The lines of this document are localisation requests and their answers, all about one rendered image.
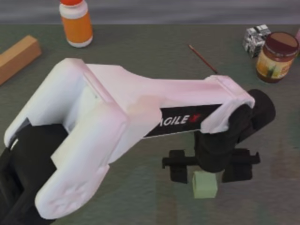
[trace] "pencil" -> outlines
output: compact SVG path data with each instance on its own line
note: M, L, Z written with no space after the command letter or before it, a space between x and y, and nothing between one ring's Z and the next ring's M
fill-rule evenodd
M196 51L196 49L193 48L193 46L188 45L188 47L209 67L212 71L214 71L216 74L218 74L217 70L214 69L201 55L199 52Z

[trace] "jar lid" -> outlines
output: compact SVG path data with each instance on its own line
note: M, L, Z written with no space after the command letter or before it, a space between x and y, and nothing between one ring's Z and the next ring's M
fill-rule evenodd
M79 3L83 2L83 0L60 0L61 4L66 6L74 6L78 5Z
M286 32L270 33L265 45L270 52L283 57L295 55L299 49L297 39Z

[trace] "wooden block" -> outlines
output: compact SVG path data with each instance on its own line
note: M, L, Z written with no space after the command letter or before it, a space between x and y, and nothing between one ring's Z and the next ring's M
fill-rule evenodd
M0 55L0 85L42 54L38 40L28 35Z
M218 181L215 173L195 171L193 175L194 198L215 198Z

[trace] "brown lid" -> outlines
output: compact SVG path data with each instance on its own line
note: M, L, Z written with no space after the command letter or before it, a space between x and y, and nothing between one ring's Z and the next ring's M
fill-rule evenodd
M299 49L297 39L285 32L273 32L269 34L265 45L269 51L281 56L294 55Z

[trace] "white plastic cover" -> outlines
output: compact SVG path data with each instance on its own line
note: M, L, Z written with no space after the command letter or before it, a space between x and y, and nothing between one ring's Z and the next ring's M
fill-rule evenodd
M49 73L5 132L8 146L28 118L33 126L62 123L69 136L52 155L57 171L39 190L41 217L55 219L83 206L116 161L162 119L160 108L222 104L201 124L203 133L228 129L228 118L255 100L230 77L150 79L116 65L65 59Z

